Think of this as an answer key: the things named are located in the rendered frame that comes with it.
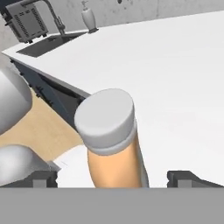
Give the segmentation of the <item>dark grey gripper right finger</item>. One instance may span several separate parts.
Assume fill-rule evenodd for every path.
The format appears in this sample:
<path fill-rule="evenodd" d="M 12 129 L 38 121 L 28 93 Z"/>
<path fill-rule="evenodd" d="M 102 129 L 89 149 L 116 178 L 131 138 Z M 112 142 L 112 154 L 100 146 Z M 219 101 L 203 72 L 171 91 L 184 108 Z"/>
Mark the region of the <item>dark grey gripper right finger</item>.
<path fill-rule="evenodd" d="M 223 188 L 223 185 L 218 185 L 213 182 L 206 181 L 194 175 L 191 171 L 168 171 L 167 172 L 167 187 L 177 188 L 194 188 L 194 187 L 217 187 Z"/>

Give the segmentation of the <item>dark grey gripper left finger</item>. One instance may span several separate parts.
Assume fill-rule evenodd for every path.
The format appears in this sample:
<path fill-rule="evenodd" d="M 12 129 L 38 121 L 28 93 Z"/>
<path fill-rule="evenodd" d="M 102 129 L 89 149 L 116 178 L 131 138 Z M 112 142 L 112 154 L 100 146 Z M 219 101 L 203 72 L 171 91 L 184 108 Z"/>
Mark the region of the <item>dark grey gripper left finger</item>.
<path fill-rule="evenodd" d="M 2 187 L 19 187 L 19 188 L 57 188 L 58 184 L 56 171 L 34 171 L 27 178 L 18 180 Z"/>

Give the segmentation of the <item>orange condiment bottle white cap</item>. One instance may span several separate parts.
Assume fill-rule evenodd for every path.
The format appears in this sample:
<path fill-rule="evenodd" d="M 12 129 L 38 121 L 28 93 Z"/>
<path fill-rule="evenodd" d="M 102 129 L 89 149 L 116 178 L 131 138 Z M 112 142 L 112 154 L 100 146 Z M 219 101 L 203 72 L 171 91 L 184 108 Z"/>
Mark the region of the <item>orange condiment bottle white cap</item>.
<path fill-rule="evenodd" d="M 74 125 L 87 147 L 87 164 L 96 187 L 147 187 L 131 96 L 118 88 L 90 95 L 77 108 Z"/>

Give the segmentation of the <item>dark grey counter cabinets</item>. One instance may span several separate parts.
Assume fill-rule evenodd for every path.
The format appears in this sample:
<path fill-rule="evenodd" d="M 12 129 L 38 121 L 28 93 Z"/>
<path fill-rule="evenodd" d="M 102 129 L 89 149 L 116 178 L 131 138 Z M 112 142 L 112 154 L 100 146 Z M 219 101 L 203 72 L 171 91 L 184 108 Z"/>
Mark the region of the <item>dark grey counter cabinets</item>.
<path fill-rule="evenodd" d="M 16 62 L 14 59 L 11 59 L 10 62 L 14 64 L 20 75 L 28 82 L 28 86 L 34 90 L 36 96 L 40 97 L 75 130 L 74 114 L 88 95 L 63 87 L 59 83 Z"/>

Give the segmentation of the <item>grey sink basin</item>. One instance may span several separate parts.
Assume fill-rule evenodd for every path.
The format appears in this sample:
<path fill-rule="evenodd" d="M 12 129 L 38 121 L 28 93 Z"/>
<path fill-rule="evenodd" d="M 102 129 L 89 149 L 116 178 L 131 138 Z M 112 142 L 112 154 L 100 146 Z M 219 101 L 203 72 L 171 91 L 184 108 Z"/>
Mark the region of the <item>grey sink basin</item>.
<path fill-rule="evenodd" d="M 69 33 L 64 36 L 52 35 L 48 38 L 40 40 L 39 42 L 33 45 L 28 45 L 27 47 L 17 51 L 17 53 L 37 58 L 84 34 L 86 34 L 85 31 Z"/>

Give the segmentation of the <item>grey slotted toaster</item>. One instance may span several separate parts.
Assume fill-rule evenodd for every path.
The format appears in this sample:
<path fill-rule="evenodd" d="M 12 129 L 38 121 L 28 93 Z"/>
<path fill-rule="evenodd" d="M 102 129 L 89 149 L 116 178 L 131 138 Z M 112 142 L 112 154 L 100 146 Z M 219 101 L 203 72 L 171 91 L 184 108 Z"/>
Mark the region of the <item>grey slotted toaster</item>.
<path fill-rule="evenodd" d="M 34 3 L 23 6 L 20 2 L 5 7 L 10 17 L 7 25 L 13 30 L 19 42 L 31 43 L 35 38 L 48 33 L 46 25 Z"/>

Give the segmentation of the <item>grey metal tap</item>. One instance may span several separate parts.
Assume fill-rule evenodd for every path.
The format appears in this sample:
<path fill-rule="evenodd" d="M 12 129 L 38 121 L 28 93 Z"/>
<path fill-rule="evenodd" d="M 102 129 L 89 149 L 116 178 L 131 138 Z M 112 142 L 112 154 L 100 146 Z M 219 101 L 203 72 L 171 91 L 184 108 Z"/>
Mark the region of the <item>grey metal tap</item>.
<path fill-rule="evenodd" d="M 27 5 L 34 4 L 34 3 L 39 2 L 39 1 L 43 1 L 47 5 L 49 11 L 52 14 L 54 23 L 56 24 L 56 27 L 57 27 L 60 35 L 65 36 L 66 35 L 65 28 L 66 27 L 62 23 L 61 19 L 55 14 L 55 12 L 53 10 L 53 7 L 52 7 L 51 3 L 49 2 L 49 0 L 22 0 L 21 5 L 22 6 L 27 6 Z"/>

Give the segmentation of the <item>white soap dispenser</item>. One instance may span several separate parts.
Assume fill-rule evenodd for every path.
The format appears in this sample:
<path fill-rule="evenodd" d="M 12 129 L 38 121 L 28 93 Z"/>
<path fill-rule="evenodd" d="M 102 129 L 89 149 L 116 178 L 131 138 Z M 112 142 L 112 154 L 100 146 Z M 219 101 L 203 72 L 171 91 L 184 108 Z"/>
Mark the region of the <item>white soap dispenser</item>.
<path fill-rule="evenodd" d="M 87 0 L 82 0 L 81 4 L 83 6 L 83 11 L 81 13 L 83 22 L 88 28 L 89 33 L 97 32 L 98 28 L 96 27 L 95 15 L 91 9 L 86 6 Z"/>

